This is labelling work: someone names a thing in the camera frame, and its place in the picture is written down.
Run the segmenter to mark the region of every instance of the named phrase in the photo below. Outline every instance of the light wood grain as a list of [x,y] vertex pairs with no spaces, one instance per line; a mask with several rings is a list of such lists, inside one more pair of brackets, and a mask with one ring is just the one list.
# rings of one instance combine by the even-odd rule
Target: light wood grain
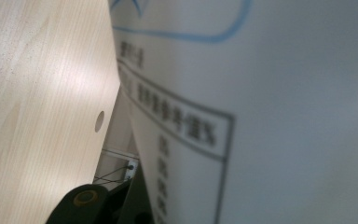
[[92,181],[117,91],[107,1],[0,0],[0,223]]

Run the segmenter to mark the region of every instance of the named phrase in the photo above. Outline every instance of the black plastic part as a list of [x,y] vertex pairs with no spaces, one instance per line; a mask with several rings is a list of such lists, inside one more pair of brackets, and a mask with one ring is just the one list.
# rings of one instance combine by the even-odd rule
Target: black plastic part
[[83,185],[63,197],[51,213],[48,224],[112,223],[106,209],[108,191],[98,185]]
[[107,191],[83,185],[67,193],[48,218],[48,224],[153,224],[144,174]]
[[142,166],[138,166],[117,224],[154,224]]

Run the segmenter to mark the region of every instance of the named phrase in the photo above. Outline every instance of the black cable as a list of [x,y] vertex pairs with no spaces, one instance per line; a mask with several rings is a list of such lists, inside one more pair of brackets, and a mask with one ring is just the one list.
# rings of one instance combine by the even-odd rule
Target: black cable
[[107,182],[99,183],[99,184],[96,184],[96,185],[104,185],[104,184],[110,184],[110,183],[119,183],[119,184],[121,184],[121,183],[126,182],[127,180],[129,180],[129,178],[127,178],[127,179],[120,179],[120,180],[109,180],[109,181],[107,181]]
[[103,176],[101,176],[101,177],[94,176],[94,178],[96,178],[96,180],[93,180],[92,183],[95,183],[95,182],[97,182],[98,180],[107,180],[107,181],[110,181],[110,180],[108,180],[108,179],[104,179],[104,177],[109,176],[109,175],[111,175],[111,174],[113,174],[113,173],[115,173],[115,172],[117,172],[117,171],[119,171],[119,170],[122,170],[122,169],[130,169],[130,170],[132,170],[132,169],[133,169],[133,166],[132,166],[132,165],[129,165],[129,166],[120,167],[120,168],[118,168],[118,169],[116,169],[116,170],[110,172],[109,174],[103,175]]

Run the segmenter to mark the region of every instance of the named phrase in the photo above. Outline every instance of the white paper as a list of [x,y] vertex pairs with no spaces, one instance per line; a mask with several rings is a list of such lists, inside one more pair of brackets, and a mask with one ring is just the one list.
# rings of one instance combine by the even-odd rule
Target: white paper
[[156,223],[358,223],[358,1],[110,7]]

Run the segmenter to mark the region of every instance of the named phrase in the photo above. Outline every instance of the blue printed line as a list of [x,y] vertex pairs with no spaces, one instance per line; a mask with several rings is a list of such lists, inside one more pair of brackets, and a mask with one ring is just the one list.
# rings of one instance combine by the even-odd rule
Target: blue printed line
[[159,30],[142,30],[142,29],[138,30],[138,29],[131,29],[128,27],[115,26],[115,25],[113,26],[113,29],[117,31],[137,34],[137,35],[149,35],[149,36],[192,41],[192,42],[219,43],[234,36],[240,30],[240,28],[243,26],[243,24],[246,21],[247,15],[249,14],[251,4],[252,4],[252,0],[243,0],[238,18],[231,24],[230,27],[228,27],[228,29],[226,29],[224,32],[218,35],[198,35],[198,34],[191,34],[191,33],[176,33],[176,32],[159,31]]
[[[112,6],[110,7],[110,11],[112,11],[116,5],[121,2],[122,0],[115,0],[115,2],[113,2]],[[144,11],[145,11],[145,8],[146,8],[146,5],[148,3],[148,0],[146,1],[146,3],[144,4],[144,8],[141,9],[141,7],[139,6],[139,3],[138,3],[138,0],[132,0],[134,6],[135,6],[135,9],[136,11],[138,12],[138,16],[139,18],[142,17],[142,15],[144,14]]]

